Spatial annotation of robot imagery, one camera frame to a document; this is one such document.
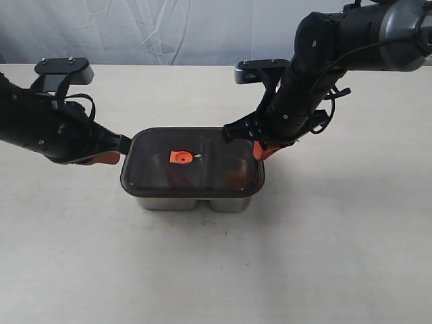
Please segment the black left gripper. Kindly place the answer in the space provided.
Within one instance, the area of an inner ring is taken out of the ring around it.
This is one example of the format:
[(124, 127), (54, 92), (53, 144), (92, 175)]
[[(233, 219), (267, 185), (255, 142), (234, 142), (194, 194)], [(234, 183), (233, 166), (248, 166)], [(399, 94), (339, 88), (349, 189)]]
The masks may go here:
[(87, 94), (56, 98), (29, 90), (1, 94), (1, 141), (39, 153), (54, 163), (115, 165), (132, 139), (95, 123)]

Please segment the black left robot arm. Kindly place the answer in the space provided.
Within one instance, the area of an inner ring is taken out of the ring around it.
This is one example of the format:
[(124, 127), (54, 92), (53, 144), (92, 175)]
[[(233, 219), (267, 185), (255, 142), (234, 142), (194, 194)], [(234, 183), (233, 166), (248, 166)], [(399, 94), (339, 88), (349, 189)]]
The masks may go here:
[(127, 155), (131, 139), (95, 121), (78, 102), (87, 94), (66, 97), (21, 88), (1, 77), (1, 141), (39, 153), (53, 163), (115, 165)]

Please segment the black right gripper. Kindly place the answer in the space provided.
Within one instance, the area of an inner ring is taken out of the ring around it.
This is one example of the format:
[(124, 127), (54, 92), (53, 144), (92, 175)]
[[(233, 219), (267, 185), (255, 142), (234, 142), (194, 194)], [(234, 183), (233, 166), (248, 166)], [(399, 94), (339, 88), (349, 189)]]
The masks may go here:
[(301, 131), (314, 132), (318, 126), (325, 129), (333, 117), (335, 100), (331, 100), (330, 114), (324, 110), (315, 111), (342, 76), (344, 70), (340, 68), (333, 68), (326, 74), (306, 72), (298, 59), (291, 60), (281, 77), (279, 89), (265, 109), (224, 125), (224, 141), (227, 144), (234, 140), (254, 141), (253, 157), (264, 161), (294, 144), (266, 142), (270, 138), (295, 138)]

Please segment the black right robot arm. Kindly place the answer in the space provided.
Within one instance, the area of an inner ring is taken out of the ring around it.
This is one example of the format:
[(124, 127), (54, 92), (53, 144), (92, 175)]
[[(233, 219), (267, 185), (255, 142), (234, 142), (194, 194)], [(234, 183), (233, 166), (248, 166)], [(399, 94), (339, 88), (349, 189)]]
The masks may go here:
[(265, 93), (252, 113), (224, 125), (223, 139), (251, 141), (255, 159), (267, 159), (328, 127), (334, 112), (320, 104), (350, 94), (337, 87), (347, 72), (412, 72), (430, 56), (430, 1), (355, 1), (337, 13), (310, 13), (297, 28), (293, 58), (236, 64), (236, 83), (261, 83)]

